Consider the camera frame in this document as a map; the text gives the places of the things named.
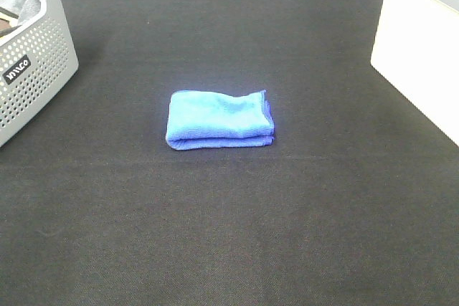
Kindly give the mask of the blue microfiber towel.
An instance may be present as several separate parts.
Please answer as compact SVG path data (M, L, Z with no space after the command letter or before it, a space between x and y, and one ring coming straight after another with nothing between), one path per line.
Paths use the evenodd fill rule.
M274 136L264 90L240 97L196 90L171 96L165 139L175 150L261 147Z

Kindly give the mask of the grey perforated laundry basket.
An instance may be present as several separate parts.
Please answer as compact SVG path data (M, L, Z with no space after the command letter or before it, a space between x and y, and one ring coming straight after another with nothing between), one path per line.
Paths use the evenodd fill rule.
M61 0L1 38L1 143L19 132L76 73L78 59Z

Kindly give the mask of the grey towel in basket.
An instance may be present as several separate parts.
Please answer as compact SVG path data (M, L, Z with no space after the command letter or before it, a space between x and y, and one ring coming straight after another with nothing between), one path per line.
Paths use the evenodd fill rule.
M23 25L36 16L40 8L40 0L1 0L1 20L11 27Z

